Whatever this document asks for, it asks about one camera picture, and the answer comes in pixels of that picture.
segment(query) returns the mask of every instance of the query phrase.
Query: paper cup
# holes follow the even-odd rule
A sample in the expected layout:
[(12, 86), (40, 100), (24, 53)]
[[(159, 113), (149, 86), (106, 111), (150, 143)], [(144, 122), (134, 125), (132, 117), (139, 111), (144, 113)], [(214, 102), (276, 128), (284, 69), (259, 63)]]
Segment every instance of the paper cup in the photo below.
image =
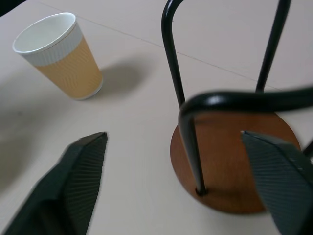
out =
[(71, 13), (48, 16), (25, 29), (13, 50), (74, 99), (96, 94), (103, 80)]

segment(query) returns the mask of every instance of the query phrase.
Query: metal frame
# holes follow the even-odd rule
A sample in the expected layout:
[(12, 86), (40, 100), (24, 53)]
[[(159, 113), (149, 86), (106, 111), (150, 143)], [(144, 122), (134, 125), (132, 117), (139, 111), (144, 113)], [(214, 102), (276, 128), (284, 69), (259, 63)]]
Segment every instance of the metal frame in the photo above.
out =
[[(291, 92), (263, 93), (269, 70), (274, 59), (277, 45), (284, 28), (291, 0), (279, 0), (267, 49), (263, 59), (256, 93), (244, 92), (214, 92), (195, 96), (185, 102), (179, 65), (172, 32), (172, 21), (178, 6), (183, 0), (169, 0), (162, 15), (162, 36), (167, 60), (180, 107), (179, 130), (188, 156), (190, 168), (196, 183), (199, 196), (208, 193), (205, 188), (197, 137), (194, 126), (194, 116), (199, 113), (220, 111), (242, 111), (254, 113), (271, 113), (289, 111), (313, 106), (313, 87)], [(313, 142), (304, 150), (308, 156), (313, 152)]]

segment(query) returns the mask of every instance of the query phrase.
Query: white table surface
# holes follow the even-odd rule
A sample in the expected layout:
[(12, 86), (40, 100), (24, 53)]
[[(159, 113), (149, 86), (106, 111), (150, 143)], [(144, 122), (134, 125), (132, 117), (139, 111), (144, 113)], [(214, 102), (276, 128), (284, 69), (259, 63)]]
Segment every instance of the white table surface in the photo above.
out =
[[(268, 214), (230, 215), (182, 188), (169, 148), (178, 104), (160, 23), (166, 0), (29, 0), (0, 18), (0, 232), (35, 183), (71, 142), (109, 134), (91, 235), (277, 235)], [(277, 1), (185, 1), (173, 29), (187, 98), (208, 90), (253, 90)], [(313, 1), (297, 0), (267, 90), (313, 81)], [(104, 85), (74, 101), (11, 45), (33, 22), (61, 11), (78, 16)], [(302, 146), (313, 112), (283, 113)]]

